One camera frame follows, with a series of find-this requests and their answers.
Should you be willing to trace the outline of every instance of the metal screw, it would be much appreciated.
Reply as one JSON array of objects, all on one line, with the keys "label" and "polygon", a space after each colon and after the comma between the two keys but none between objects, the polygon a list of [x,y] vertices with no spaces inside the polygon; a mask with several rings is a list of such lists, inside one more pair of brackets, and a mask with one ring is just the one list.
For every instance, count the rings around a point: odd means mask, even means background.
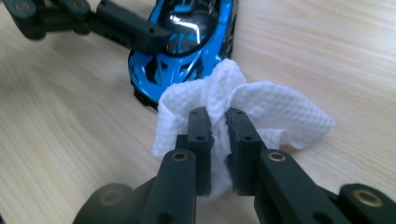
[{"label": "metal screw", "polygon": [[285,161],[286,160],[286,157],[278,152],[271,152],[270,154],[268,154],[268,158],[271,161]]},{"label": "metal screw", "polygon": [[384,205],[384,202],[382,202],[378,196],[366,189],[353,190],[353,196],[355,196],[359,202],[371,207],[382,207],[382,205]]}]

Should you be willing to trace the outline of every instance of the screw hole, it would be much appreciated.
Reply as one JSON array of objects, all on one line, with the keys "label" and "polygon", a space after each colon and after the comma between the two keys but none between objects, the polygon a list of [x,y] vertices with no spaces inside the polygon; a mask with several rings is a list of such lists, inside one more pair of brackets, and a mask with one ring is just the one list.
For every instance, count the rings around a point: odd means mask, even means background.
[{"label": "screw hole", "polygon": [[371,207],[381,207],[384,204],[378,196],[366,189],[355,189],[353,191],[353,196],[355,196],[359,202]]},{"label": "screw hole", "polygon": [[110,206],[119,203],[122,200],[122,192],[116,189],[110,189],[102,194],[100,197],[100,203],[102,205]]},{"label": "screw hole", "polygon": [[186,161],[188,158],[189,156],[184,152],[177,152],[172,156],[174,161]]},{"label": "screw hole", "polygon": [[278,152],[271,152],[270,154],[268,154],[268,158],[271,161],[285,161],[286,157]]}]

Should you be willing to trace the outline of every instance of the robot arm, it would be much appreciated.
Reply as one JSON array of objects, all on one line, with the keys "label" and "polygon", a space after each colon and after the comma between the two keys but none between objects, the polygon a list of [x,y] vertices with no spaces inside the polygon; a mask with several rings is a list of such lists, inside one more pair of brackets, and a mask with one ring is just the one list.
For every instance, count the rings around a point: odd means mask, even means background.
[{"label": "robot arm", "polygon": [[96,12],[86,0],[4,0],[4,4],[23,35],[34,40],[46,32],[93,31],[128,49],[156,54],[171,35],[108,0],[101,1]]}]

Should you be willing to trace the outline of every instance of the wooden table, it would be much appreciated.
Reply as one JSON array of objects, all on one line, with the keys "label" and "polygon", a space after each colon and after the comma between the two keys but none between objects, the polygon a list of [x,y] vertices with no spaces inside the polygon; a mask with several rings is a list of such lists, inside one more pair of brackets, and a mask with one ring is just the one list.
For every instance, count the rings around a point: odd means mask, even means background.
[{"label": "wooden table", "polygon": [[[154,4],[117,2],[144,17]],[[157,174],[156,112],[133,97],[127,56],[98,35],[30,41],[0,6],[6,223],[71,223],[103,185]],[[317,184],[360,182],[396,200],[396,1],[241,1],[233,59],[248,81],[290,86],[336,120],[312,147],[285,147]],[[199,204],[197,223],[258,219],[252,198],[228,192]]]}]

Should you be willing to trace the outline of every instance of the toy car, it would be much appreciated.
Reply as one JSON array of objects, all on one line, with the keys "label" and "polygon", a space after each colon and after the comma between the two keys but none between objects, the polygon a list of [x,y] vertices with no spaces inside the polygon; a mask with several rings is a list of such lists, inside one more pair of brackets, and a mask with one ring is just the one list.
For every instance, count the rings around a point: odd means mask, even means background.
[{"label": "toy car", "polygon": [[128,59],[134,95],[156,107],[174,83],[204,78],[233,51],[238,0],[159,0],[149,21],[172,35],[157,55],[131,50]]},{"label": "toy car", "polygon": [[158,0],[147,20],[102,0],[96,12],[87,0],[5,0],[12,19],[30,39],[47,32],[95,32],[126,48],[134,95],[157,107],[163,92],[211,74],[233,51],[238,0]]}]

